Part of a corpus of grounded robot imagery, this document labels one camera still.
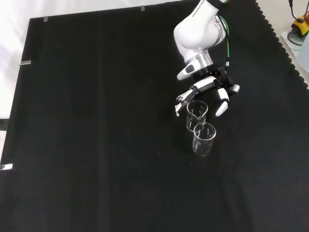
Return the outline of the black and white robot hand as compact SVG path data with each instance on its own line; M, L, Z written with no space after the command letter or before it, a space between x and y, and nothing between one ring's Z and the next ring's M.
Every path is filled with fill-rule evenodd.
M219 70L219 73L219 75L207 76L197 81L185 93L179 95L175 100L176 116L180 115L182 109L193 101L196 95L212 89L217 90L220 100L220 105L216 109L215 116L221 116L228 109L230 103L229 97L237 94L240 86L232 82L226 71Z

